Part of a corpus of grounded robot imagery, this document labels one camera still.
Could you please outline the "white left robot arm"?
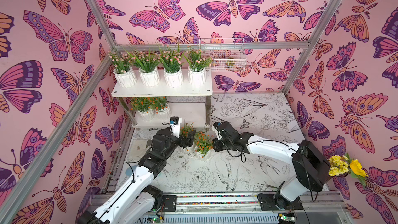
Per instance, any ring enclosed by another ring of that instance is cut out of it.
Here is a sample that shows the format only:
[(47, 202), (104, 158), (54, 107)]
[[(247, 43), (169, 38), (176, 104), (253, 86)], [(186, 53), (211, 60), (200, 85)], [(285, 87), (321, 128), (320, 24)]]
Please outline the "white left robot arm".
[(145, 213), (159, 211), (163, 192), (152, 186), (177, 147), (192, 147), (196, 130), (182, 134), (177, 127), (159, 130), (132, 175), (94, 212), (85, 211), (78, 224), (133, 224)]

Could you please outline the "pink flower pot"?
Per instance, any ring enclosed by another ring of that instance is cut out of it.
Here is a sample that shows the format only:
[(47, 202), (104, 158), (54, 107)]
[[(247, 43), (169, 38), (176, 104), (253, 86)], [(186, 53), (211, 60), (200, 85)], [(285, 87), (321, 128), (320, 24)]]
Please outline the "pink flower pot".
[(160, 58), (157, 53), (148, 51), (127, 52), (131, 65), (138, 69), (140, 78), (146, 87), (154, 87), (160, 83), (160, 76), (157, 66)]
[(109, 59), (113, 65), (115, 79), (122, 88), (130, 88), (136, 85), (137, 78), (131, 67), (131, 61), (128, 55), (110, 52)]
[(212, 57), (203, 54), (202, 50), (190, 47), (185, 55), (188, 62), (188, 80), (195, 87), (202, 87), (206, 81), (206, 69), (212, 64)]
[(183, 52), (179, 46), (169, 44), (163, 46), (164, 48), (159, 51), (159, 59), (163, 66), (166, 85), (171, 88), (180, 87), (183, 83)]

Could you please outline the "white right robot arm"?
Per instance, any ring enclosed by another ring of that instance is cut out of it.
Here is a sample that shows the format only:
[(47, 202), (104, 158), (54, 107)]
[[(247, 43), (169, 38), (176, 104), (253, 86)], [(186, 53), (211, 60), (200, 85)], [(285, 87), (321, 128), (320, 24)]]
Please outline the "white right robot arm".
[(259, 137), (253, 133), (238, 133), (229, 122), (215, 122), (212, 130), (214, 151), (227, 151), (232, 157), (246, 161), (247, 154), (260, 155), (294, 168), (291, 178), (282, 182), (273, 194), (260, 193), (258, 200), (263, 210), (290, 210), (299, 202), (299, 197), (323, 190), (329, 179), (331, 165), (316, 146), (307, 140), (300, 143), (283, 143)]

